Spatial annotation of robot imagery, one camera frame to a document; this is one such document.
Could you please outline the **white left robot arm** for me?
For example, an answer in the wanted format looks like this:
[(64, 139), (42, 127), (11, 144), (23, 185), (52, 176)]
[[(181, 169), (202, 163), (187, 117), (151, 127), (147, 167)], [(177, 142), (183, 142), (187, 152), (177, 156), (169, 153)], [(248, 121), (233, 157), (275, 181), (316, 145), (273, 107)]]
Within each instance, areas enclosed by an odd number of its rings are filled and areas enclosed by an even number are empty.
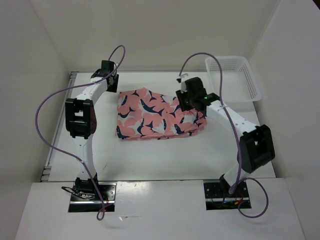
[(76, 156), (81, 159), (82, 167), (71, 193), (81, 199), (99, 198), (100, 187), (93, 160), (93, 136), (97, 130), (95, 103), (104, 92), (117, 91), (117, 66), (113, 61), (103, 60), (101, 67), (90, 77), (91, 85), (65, 101), (65, 127), (74, 140)]

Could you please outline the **pink shark print shorts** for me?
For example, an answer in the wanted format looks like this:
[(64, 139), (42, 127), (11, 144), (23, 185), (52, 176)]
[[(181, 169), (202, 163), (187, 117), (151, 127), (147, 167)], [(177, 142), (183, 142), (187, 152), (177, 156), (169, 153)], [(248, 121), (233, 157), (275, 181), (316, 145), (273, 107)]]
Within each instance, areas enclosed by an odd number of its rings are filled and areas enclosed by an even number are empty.
[(197, 110), (182, 111), (176, 96), (147, 88), (123, 91), (117, 97), (116, 136), (121, 140), (162, 140), (191, 137), (207, 125)]

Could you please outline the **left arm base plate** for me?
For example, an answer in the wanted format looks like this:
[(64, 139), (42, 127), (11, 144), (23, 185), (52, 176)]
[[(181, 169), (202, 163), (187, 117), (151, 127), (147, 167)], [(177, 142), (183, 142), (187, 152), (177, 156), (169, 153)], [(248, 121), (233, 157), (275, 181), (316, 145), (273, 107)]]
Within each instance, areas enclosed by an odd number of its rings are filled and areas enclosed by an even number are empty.
[[(100, 182), (98, 188), (104, 202), (104, 212), (114, 212), (117, 183)], [(100, 200), (98, 194), (94, 194), (89, 191), (76, 191), (75, 186), (62, 186), (61, 189), (70, 194), (68, 207), (69, 213), (97, 213), (102, 209), (102, 201)]]

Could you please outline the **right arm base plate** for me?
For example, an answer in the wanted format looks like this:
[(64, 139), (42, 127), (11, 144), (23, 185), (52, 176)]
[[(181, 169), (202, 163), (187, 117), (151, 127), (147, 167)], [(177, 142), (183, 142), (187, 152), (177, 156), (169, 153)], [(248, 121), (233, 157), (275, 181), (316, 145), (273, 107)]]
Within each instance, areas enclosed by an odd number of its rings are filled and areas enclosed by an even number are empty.
[(250, 196), (245, 182), (241, 182), (235, 193), (228, 195), (221, 189), (218, 180), (204, 181), (205, 206), (207, 211), (251, 209)]

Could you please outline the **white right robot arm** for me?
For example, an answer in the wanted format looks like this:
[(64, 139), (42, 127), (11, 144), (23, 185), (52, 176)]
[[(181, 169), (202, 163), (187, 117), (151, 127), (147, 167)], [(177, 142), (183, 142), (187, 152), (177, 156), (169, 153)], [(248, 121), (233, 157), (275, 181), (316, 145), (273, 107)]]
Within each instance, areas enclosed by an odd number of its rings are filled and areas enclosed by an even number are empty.
[(228, 107), (215, 93), (208, 94), (199, 77), (182, 81), (176, 91), (181, 110), (196, 110), (232, 131), (237, 146), (237, 163), (219, 181), (219, 191), (230, 197), (237, 191), (238, 184), (275, 158), (271, 129), (263, 124), (257, 125), (243, 118)]

